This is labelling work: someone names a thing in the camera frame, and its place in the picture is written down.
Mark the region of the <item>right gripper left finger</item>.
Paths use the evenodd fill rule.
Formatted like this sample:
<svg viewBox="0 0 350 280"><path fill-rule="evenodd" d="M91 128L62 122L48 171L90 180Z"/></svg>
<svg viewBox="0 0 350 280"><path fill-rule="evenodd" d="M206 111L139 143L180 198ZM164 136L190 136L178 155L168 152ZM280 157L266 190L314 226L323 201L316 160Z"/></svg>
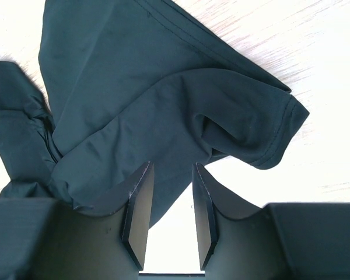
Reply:
<svg viewBox="0 0 350 280"><path fill-rule="evenodd" d="M72 253L78 270L142 270L152 210L154 166L144 163L126 180L77 206Z"/></svg>

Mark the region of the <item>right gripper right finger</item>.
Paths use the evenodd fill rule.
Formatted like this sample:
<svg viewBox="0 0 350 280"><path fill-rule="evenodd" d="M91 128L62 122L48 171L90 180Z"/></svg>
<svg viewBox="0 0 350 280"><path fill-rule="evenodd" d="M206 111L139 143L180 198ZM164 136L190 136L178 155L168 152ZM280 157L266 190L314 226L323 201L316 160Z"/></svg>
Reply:
<svg viewBox="0 0 350 280"><path fill-rule="evenodd" d="M202 270L264 270L264 210L192 168L199 265Z"/></svg>

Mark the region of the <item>black t-shirt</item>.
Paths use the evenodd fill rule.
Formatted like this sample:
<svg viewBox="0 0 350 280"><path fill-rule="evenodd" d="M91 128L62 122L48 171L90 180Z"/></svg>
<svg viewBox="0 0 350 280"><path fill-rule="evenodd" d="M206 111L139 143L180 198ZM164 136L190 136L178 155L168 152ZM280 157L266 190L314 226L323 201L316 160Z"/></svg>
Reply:
<svg viewBox="0 0 350 280"><path fill-rule="evenodd" d="M172 1L46 1L38 58L46 95L0 61L1 198L88 207L152 162L154 225L194 163L270 169L309 115Z"/></svg>

